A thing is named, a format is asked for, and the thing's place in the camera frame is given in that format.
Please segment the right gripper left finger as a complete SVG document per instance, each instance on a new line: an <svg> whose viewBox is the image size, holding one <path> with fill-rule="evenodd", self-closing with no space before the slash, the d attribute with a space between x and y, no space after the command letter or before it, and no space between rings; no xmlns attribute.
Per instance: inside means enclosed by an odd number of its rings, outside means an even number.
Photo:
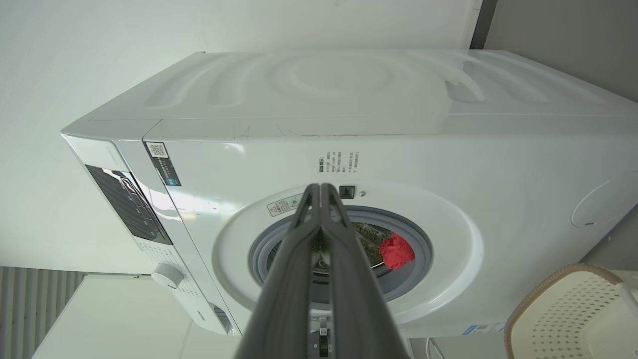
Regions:
<svg viewBox="0 0 638 359"><path fill-rule="evenodd" d="M309 185L270 268L237 359L305 359L312 242L319 233L320 186Z"/></svg>

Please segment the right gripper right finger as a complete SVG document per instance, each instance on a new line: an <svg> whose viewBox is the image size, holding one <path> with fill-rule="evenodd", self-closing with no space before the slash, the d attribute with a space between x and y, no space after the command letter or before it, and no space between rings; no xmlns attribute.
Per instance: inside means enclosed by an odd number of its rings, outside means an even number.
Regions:
<svg viewBox="0 0 638 359"><path fill-rule="evenodd" d="M333 356L407 359L408 353L337 189L321 185L321 229L330 256Z"/></svg>

